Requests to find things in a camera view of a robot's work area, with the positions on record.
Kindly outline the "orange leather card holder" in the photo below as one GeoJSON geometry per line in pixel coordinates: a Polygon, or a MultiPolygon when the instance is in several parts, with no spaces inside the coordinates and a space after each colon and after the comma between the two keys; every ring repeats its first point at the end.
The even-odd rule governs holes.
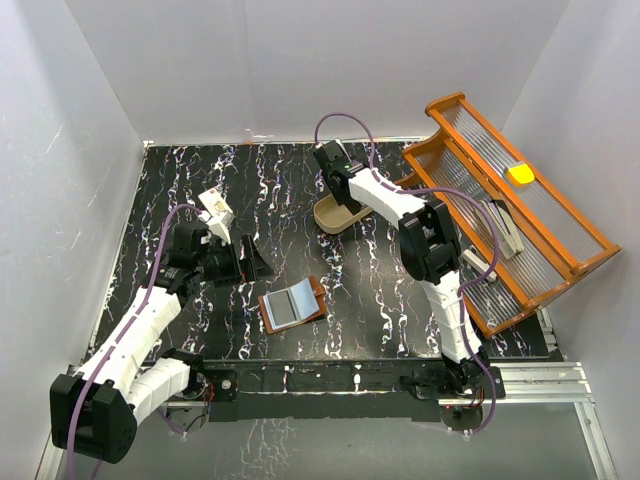
{"type": "Polygon", "coordinates": [[[317,320],[327,312],[326,289],[314,277],[307,277],[282,290],[259,297],[266,331],[275,334],[317,320]]]}

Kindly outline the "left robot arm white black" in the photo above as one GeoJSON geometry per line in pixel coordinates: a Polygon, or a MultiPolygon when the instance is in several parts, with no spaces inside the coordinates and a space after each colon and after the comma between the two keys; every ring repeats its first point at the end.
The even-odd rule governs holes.
{"type": "Polygon", "coordinates": [[[202,286],[235,286],[272,274],[253,238],[234,245],[203,225],[164,234],[163,251],[123,319],[74,374],[50,388],[54,446],[111,464],[130,450],[139,425],[175,395],[200,396],[206,387],[201,355],[171,348],[143,366],[162,332],[202,286]]]}

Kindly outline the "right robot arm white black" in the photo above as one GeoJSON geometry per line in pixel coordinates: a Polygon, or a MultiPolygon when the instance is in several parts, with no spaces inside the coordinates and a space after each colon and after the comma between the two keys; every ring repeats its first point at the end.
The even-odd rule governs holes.
{"type": "Polygon", "coordinates": [[[457,396],[471,395],[488,359],[459,292],[462,249],[447,205],[404,193],[350,158],[338,140],[318,144],[313,155],[338,205],[352,214],[369,207],[396,229],[403,267],[426,294],[439,328],[445,384],[457,396]]]}

